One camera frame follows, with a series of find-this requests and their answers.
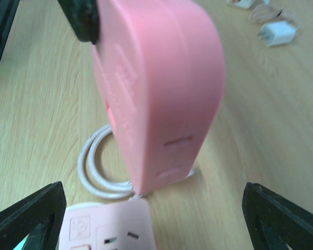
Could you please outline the white tiger cube plug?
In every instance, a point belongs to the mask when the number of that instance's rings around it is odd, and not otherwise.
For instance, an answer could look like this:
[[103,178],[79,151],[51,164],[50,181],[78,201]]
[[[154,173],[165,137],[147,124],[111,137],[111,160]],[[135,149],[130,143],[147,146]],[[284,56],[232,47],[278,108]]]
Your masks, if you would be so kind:
[[256,0],[226,0],[226,3],[232,7],[240,9],[249,9]]

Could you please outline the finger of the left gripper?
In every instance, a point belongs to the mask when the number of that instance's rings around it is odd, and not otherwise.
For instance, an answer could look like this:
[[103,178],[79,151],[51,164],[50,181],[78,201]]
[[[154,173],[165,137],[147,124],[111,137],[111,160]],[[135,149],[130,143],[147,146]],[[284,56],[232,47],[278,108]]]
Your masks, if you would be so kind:
[[58,0],[77,39],[96,44],[99,41],[100,17],[96,0]]

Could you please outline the white charger plug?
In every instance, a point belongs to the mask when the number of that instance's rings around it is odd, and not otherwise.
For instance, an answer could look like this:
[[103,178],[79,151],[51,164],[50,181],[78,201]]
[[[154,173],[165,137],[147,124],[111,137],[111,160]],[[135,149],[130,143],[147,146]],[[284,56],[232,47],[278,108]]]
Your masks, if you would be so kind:
[[295,27],[288,21],[277,21],[265,23],[257,37],[260,37],[268,47],[290,44],[296,36],[299,27]]

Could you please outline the red pink plug adapter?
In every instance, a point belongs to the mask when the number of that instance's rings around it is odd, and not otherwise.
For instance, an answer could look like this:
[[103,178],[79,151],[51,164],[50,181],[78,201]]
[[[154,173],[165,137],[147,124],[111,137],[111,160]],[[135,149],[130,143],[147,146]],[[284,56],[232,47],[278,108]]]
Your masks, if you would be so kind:
[[188,176],[220,105],[218,31],[193,1],[98,1],[95,79],[133,189]]

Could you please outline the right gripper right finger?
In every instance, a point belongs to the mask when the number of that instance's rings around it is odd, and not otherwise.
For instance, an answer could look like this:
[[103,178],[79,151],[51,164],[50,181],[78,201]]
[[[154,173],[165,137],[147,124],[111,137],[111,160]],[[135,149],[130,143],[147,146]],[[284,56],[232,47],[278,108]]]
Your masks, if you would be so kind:
[[246,183],[242,210],[254,249],[313,249],[313,214],[259,183]]

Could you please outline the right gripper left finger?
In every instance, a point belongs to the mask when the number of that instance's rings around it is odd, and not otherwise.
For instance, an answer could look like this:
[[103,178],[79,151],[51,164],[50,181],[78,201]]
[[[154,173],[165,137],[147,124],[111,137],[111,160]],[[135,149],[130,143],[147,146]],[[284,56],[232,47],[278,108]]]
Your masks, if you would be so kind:
[[56,249],[66,210],[60,181],[46,185],[0,212],[0,249]]

